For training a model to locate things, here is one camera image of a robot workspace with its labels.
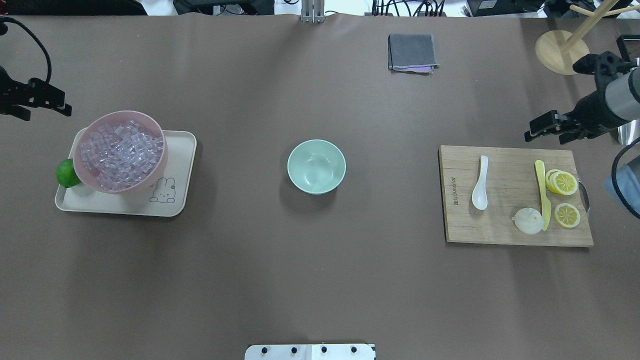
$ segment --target green lime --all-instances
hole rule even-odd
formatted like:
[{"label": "green lime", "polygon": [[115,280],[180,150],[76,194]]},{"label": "green lime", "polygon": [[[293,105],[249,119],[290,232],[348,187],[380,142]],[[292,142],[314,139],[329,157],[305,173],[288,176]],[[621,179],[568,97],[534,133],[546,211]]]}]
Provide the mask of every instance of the green lime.
[{"label": "green lime", "polygon": [[80,179],[78,179],[78,175],[76,175],[76,171],[74,170],[73,159],[66,159],[58,165],[56,169],[56,179],[58,179],[60,185],[65,188],[70,188],[80,183]]}]

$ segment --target wooden cutting board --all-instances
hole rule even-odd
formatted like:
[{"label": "wooden cutting board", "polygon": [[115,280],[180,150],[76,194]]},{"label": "wooden cutting board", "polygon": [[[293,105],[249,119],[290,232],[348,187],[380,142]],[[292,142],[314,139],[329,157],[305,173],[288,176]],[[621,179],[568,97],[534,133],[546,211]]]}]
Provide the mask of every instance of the wooden cutting board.
[{"label": "wooden cutting board", "polygon": [[[489,205],[484,211],[471,203],[471,193],[479,175],[480,155],[489,157],[486,192]],[[545,162],[545,170],[557,168],[578,178],[573,152],[567,150],[509,149],[502,147],[440,146],[440,184],[447,241],[510,245],[592,247],[589,220],[580,191],[565,196],[547,190],[552,213],[549,227],[527,235],[512,218],[522,208],[541,212],[540,191],[534,162]],[[560,226],[553,211],[568,202],[580,211],[580,224],[573,229]]]}]

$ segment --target bunny drawing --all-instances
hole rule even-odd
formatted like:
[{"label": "bunny drawing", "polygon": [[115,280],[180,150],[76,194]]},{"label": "bunny drawing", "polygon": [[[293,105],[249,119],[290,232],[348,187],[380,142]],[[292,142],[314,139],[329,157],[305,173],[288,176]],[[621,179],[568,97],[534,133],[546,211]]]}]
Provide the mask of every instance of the bunny drawing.
[{"label": "bunny drawing", "polygon": [[175,202],[175,179],[161,177],[156,183],[150,202]]}]

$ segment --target white bracket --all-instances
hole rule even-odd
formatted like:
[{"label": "white bracket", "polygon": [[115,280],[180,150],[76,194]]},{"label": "white bracket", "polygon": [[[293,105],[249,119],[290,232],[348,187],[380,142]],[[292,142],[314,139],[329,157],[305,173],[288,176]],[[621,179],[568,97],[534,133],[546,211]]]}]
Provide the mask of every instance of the white bracket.
[{"label": "white bracket", "polygon": [[376,360],[376,345],[252,345],[246,349],[244,360]]},{"label": "white bracket", "polygon": [[302,22],[324,22],[324,0],[301,0]]}]

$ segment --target spoon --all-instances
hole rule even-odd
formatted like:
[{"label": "spoon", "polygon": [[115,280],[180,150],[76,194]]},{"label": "spoon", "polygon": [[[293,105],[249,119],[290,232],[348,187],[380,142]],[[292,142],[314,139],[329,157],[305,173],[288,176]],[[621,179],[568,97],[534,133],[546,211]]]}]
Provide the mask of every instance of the spoon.
[{"label": "spoon", "polygon": [[471,194],[471,201],[478,210],[486,209],[489,200],[486,198],[486,170],[489,167],[489,158],[480,155],[480,176]]}]

